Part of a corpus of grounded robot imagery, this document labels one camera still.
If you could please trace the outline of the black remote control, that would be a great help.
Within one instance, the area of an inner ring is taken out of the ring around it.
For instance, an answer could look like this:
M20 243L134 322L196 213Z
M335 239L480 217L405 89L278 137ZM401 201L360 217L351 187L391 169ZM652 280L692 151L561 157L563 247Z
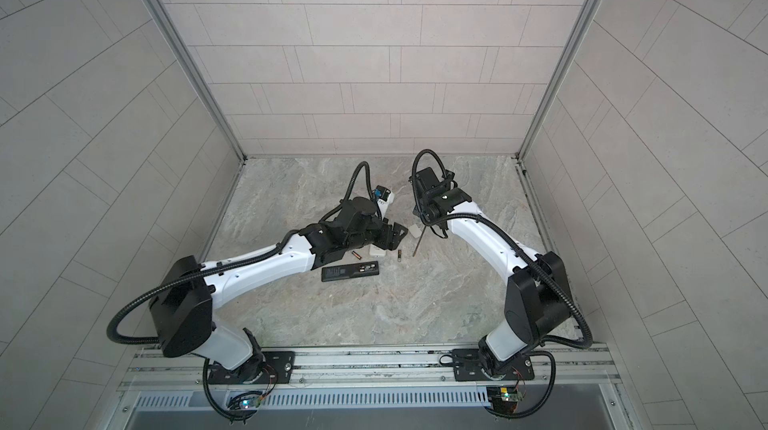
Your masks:
M327 266L321 269L322 282L335 282L354 278L376 276L380 273L378 261L355 262Z

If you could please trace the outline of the black yellow screwdriver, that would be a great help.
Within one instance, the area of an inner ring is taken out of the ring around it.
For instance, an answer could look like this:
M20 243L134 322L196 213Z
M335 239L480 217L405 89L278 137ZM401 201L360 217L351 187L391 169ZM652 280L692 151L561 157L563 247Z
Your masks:
M414 224L410 226L409 230L413 233L413 236L416 239L416 243L412 251L412 256L415 257L423 241L426 232L426 226Z

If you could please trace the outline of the white remote control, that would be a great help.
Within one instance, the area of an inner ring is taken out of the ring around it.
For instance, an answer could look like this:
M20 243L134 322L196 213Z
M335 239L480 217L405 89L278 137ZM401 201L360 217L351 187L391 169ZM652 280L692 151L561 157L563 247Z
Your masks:
M379 257L385 257L387 254L386 249L382 249L376 244L370 244L369 245L369 254L371 257L379 258Z

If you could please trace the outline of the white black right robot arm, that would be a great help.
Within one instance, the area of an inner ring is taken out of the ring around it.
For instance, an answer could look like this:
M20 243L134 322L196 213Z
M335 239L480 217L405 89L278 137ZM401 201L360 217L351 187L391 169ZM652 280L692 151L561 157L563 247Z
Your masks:
M541 254L514 240L455 184L448 170L438 177L431 168L414 168L409 181L415 215L465 240L505 284L503 320L478 343L480 366L489 376L509 374L517 360L547 342L577 349L592 345L593 335L556 253Z

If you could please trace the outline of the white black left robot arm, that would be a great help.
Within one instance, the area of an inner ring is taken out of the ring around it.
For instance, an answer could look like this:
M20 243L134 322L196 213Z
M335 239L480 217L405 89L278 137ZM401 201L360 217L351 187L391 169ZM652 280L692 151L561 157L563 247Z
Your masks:
M358 196L340 204L332 220L291 230L276 245L219 261L199 263L193 256L178 260L163 283L182 282L149 303L163 355L195 354L228 370L259 358L252 332L229 326L215 310L272 281L339 261L352 250L367 245L395 250L408 229L384 216L387 206Z

